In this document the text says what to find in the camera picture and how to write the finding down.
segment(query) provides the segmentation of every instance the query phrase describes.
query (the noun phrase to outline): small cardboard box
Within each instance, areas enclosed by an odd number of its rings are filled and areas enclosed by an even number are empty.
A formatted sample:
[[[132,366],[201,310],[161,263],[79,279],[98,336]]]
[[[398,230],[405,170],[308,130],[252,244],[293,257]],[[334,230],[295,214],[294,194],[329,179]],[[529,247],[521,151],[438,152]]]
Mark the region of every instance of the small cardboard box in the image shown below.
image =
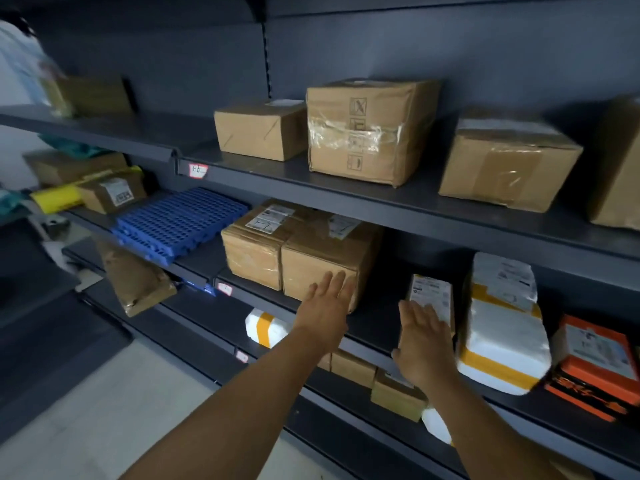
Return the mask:
[[[122,79],[61,77],[41,82],[53,108],[66,118],[132,112]]]
[[[307,151],[307,106],[296,99],[276,99],[220,109],[215,113],[223,152],[269,160],[288,160]]]
[[[640,98],[613,101],[596,131],[594,147],[601,165],[589,219],[640,230]]]
[[[420,274],[413,274],[407,299],[415,301],[420,306],[433,306],[438,318],[449,324],[451,336],[453,337],[456,334],[456,320],[453,313],[453,295],[450,283],[421,276]]]
[[[371,390],[371,402],[418,422],[427,407],[427,396],[409,382],[378,369]]]
[[[309,285],[322,281],[327,271],[344,271],[358,282],[352,312],[380,250],[382,232],[378,225],[316,210],[282,247],[284,294],[302,300]]]
[[[76,185],[76,188],[84,206],[100,214],[110,214],[147,196],[139,172],[123,172],[89,180]]]
[[[439,92],[436,80],[308,88],[309,170],[404,184],[420,163]]]
[[[626,420],[640,404],[640,381],[622,333],[565,315],[551,340],[548,391],[607,421]]]
[[[318,362],[318,367],[320,369],[324,369],[325,371],[331,371],[331,354],[323,355],[320,362]]]
[[[76,160],[54,150],[39,150],[25,153],[23,158],[38,181],[52,187],[71,184],[103,170],[127,168],[127,161],[122,153],[107,153],[87,160]]]
[[[369,389],[373,387],[376,377],[375,365],[342,350],[331,354],[331,371]]]
[[[274,290],[282,289],[280,249],[311,209],[269,200],[222,231],[232,273]]]
[[[471,108],[458,121],[439,193],[546,212],[581,152],[535,116]]]

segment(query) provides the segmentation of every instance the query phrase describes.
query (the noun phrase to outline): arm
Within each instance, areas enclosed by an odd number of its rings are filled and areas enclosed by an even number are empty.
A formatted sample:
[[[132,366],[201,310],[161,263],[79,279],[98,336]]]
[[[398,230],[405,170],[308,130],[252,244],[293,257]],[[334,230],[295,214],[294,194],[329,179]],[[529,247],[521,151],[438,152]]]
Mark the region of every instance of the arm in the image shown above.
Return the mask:
[[[566,480],[462,380],[449,326],[433,308],[407,301],[399,307],[402,334],[393,358],[444,420],[469,478]]]
[[[121,480],[257,478],[307,377],[347,329],[355,280],[324,275],[309,287],[293,329],[201,404]]]

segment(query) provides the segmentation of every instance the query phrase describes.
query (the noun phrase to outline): bare arm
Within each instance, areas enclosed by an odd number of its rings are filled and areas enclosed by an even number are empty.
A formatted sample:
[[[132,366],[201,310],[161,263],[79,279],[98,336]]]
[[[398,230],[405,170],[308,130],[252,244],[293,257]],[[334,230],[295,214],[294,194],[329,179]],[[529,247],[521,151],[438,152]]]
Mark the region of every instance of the bare arm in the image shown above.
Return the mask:
[[[300,389],[347,329],[355,280],[324,275],[309,287],[291,333],[156,443],[122,480],[253,480]]]
[[[471,480],[566,480],[462,380],[451,332],[432,307],[400,302],[402,334],[394,360],[442,416]]]

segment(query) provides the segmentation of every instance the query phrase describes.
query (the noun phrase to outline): human hand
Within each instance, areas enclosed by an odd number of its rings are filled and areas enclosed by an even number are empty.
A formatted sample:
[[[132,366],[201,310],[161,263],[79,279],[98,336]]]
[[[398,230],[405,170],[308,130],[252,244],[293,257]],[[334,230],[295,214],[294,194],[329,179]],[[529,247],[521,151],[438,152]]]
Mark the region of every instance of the human hand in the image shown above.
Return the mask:
[[[402,332],[391,357],[402,375],[427,397],[439,387],[460,380],[453,355],[451,329],[435,310],[414,301],[398,304]]]
[[[347,312],[356,290],[356,277],[344,281],[345,272],[327,271],[320,284],[309,286],[293,323],[293,331],[304,331],[328,354],[338,348],[347,331]]]

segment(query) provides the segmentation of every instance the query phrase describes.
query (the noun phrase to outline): person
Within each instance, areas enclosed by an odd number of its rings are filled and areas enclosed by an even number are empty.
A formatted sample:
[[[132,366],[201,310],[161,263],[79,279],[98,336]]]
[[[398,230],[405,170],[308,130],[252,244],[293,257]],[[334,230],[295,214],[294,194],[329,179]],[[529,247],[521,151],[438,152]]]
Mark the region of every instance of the person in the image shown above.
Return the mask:
[[[292,330],[147,451],[122,480],[253,480],[311,371],[338,348],[356,282],[326,273],[309,286]],[[399,303],[392,357],[442,416],[469,478],[566,480],[461,379],[451,333],[432,307]]]

